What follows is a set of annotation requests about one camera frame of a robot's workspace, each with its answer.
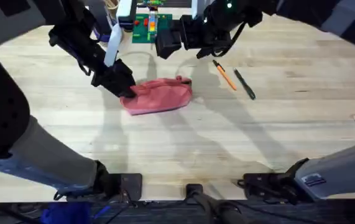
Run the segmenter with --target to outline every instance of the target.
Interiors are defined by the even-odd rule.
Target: orange pen
[[[226,71],[222,68],[222,66],[215,60],[213,60],[214,65],[216,66],[217,70],[219,70],[219,73],[224,77],[224,79],[228,82],[228,85],[231,86],[233,90],[237,90],[237,87],[231,81],[231,79],[227,76]]]

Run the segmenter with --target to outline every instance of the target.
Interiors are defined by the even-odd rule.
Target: pen
[[[231,81],[231,79],[227,76],[226,71],[222,68],[222,66],[215,60],[213,60],[214,65],[216,66],[217,70],[219,70],[219,73],[224,77],[224,79],[228,82],[228,85],[231,86],[233,90],[237,90],[237,87]]]
[[[234,73],[239,79],[239,81],[241,82],[242,86],[246,90],[246,93],[249,95],[249,97],[252,100],[256,99],[256,95],[254,94],[252,88],[245,82],[245,79],[242,77],[242,75],[239,73],[239,71],[236,68],[234,68]]]

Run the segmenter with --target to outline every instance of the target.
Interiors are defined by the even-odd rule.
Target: wooden tabletop
[[[161,9],[175,17],[188,9]],[[119,57],[135,79],[182,75],[193,80],[192,102],[179,110],[130,116],[104,88],[90,85],[76,60],[48,44],[41,27],[0,46],[0,61],[29,100],[31,113],[76,152],[110,172],[141,173],[144,200],[184,197],[200,183],[216,198],[242,199],[232,184],[249,172],[286,171],[304,157],[355,145],[355,46],[308,25],[264,17],[244,29],[218,62],[233,91],[197,50],[158,58],[155,46],[131,44]],[[257,95],[252,101],[237,68]],[[0,174],[0,202],[51,201],[51,187]]]

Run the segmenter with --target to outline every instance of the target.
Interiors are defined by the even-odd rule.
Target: pink cloth
[[[176,79],[158,78],[131,86],[131,89],[137,94],[136,97],[121,97],[123,107],[131,115],[181,108],[186,106],[192,97],[191,80],[180,76]]]

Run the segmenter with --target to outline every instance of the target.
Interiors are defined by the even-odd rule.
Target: black pen
[[[246,90],[246,93],[249,95],[249,97],[254,100],[256,99],[256,95],[254,94],[252,88],[245,82],[245,79],[242,77],[242,75],[239,73],[239,71],[234,68],[234,73],[237,76],[238,80],[241,82],[242,86]]]

